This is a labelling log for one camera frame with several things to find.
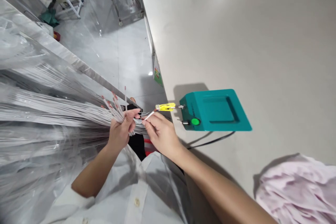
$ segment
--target gray floor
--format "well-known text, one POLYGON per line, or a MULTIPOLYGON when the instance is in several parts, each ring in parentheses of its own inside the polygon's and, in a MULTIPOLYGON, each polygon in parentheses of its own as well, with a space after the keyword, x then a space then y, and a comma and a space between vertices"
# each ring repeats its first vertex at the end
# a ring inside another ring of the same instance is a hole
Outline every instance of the gray floor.
POLYGON ((127 20, 120 27, 111 0, 85 0, 80 16, 69 12, 54 29, 61 44, 122 92, 126 86, 127 96, 144 111, 166 103, 164 89, 153 79, 144 19, 127 20))

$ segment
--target teal box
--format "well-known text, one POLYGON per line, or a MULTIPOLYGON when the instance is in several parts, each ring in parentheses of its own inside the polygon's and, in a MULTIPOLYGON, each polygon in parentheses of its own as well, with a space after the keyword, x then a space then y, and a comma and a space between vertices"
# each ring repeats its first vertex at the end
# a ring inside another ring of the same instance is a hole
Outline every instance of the teal box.
POLYGON ((192 92, 186 94, 180 105, 186 130, 195 131, 251 131, 236 92, 233 89, 192 92))

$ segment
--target hand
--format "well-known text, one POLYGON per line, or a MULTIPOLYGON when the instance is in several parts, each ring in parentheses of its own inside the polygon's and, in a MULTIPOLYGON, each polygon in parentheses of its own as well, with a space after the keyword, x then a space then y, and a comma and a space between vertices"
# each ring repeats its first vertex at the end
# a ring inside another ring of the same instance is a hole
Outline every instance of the hand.
POLYGON ((106 145, 107 148, 110 148, 111 150, 117 151, 119 153, 128 144, 130 139, 128 133, 132 132, 135 128, 135 122, 133 118, 140 119, 140 116, 138 115, 139 112, 139 108, 124 112, 125 119, 121 124, 118 123, 115 119, 112 119, 110 137, 106 145))
POLYGON ((146 121, 143 120, 142 124, 155 148, 170 160, 174 161, 173 159, 186 149, 179 141, 174 125, 160 113, 155 112, 146 121))

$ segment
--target table surface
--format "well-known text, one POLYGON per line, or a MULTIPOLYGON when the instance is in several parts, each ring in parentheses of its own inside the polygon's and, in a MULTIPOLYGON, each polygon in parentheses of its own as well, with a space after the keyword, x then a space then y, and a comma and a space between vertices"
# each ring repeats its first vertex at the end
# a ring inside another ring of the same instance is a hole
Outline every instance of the table surface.
MULTIPOLYGON (((302 153, 336 164, 335 0, 143 0, 169 102, 234 89, 252 125, 198 154, 251 196, 253 176, 302 153)), ((206 132, 184 130, 189 143, 206 132)), ((214 132, 198 143, 227 132, 214 132)))

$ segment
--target pink fabric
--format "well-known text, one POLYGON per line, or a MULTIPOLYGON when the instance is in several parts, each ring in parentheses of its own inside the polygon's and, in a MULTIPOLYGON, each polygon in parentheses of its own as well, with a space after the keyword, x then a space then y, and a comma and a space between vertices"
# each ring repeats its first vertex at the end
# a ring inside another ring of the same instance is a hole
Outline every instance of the pink fabric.
POLYGON ((261 176, 255 198, 281 224, 336 223, 336 166, 292 157, 261 176))

